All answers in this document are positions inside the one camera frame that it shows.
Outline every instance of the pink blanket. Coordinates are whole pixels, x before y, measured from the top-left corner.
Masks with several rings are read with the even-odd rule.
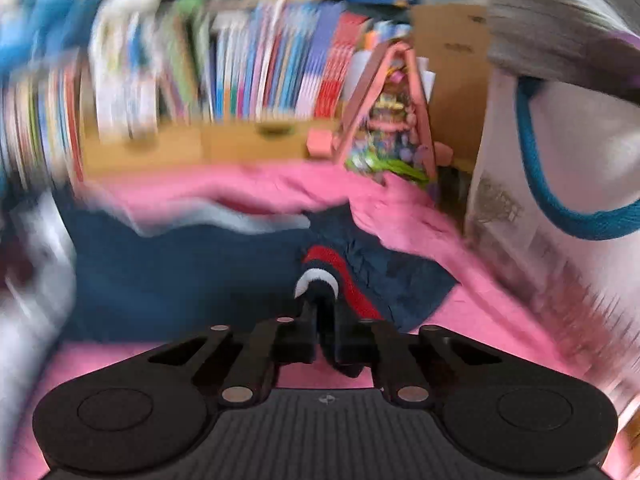
[[[459,282],[429,323],[453,331],[555,370],[579,375],[565,363],[555,343],[513,298],[491,279],[482,263],[465,247],[447,218],[433,209],[428,197],[411,184],[390,175],[386,186],[325,163],[293,163],[259,168],[201,168],[179,174],[155,174],[110,180],[87,190],[134,218],[151,219],[184,207],[189,198],[217,200],[245,212],[322,210],[349,201],[354,221],[378,236],[389,249],[436,260]],[[64,346],[50,364],[37,400],[71,378],[130,357],[149,346]],[[282,369],[280,386],[353,388],[372,385],[370,374],[350,380],[318,361]],[[605,464],[615,479],[629,465],[626,442],[618,437]],[[31,425],[22,428],[11,480],[36,480],[47,466]]]

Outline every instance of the metal screw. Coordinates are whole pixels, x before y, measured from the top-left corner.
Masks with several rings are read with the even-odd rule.
[[[251,400],[253,396],[254,393],[246,386],[232,386],[222,392],[222,398],[225,399],[226,402],[247,402]]]
[[[423,402],[429,393],[421,386],[404,386],[398,390],[398,397],[406,402]]]

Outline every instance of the teal bag handle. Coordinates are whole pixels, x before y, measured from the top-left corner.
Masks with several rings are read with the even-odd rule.
[[[549,189],[540,164],[529,108],[529,101],[541,84],[540,79],[521,76],[515,95],[522,165],[536,204],[553,225],[581,240],[613,240],[636,232],[640,229],[640,200],[612,211],[585,214],[567,209]]]

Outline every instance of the tote bag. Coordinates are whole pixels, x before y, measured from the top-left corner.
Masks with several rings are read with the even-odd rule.
[[[621,427],[640,392],[640,107],[494,69],[466,234]]]

